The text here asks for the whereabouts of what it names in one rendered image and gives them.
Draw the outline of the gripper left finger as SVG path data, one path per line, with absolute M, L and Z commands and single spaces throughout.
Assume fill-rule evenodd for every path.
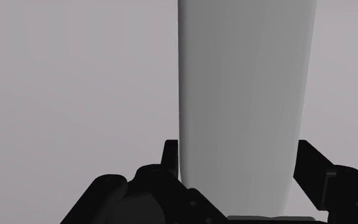
M 131 181 L 95 178 L 60 224 L 228 224 L 198 190 L 178 179 L 179 142 L 164 143 L 159 164 L 144 165 Z

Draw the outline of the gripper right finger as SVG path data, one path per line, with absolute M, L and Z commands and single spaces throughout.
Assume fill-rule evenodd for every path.
M 306 140 L 298 142 L 295 181 L 327 224 L 358 224 L 358 169 L 330 162 Z

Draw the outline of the tall grey cylinder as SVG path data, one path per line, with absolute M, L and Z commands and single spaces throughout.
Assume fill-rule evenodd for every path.
M 317 0 L 177 0 L 181 181 L 227 216 L 282 216 Z

